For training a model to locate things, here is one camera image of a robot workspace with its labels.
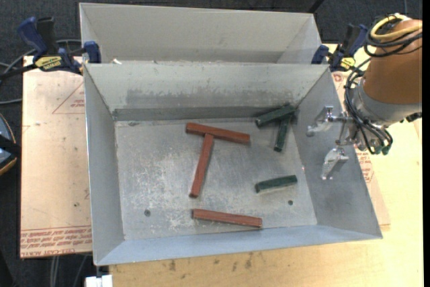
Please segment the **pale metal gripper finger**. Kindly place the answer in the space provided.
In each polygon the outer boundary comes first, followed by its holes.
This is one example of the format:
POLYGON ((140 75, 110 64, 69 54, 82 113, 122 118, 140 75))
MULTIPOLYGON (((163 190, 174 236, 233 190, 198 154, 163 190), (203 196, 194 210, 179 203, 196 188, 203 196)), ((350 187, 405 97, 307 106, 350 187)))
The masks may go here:
POLYGON ((318 132, 328 130, 334 121, 333 106, 325 106, 306 129, 306 136, 312 137, 318 132))
POLYGON ((336 166, 344 164, 349 160, 349 157, 345 154, 345 151, 341 147, 335 147, 331 149, 325 156, 324 163, 322 164, 321 179, 328 180, 333 179, 333 174, 336 166))

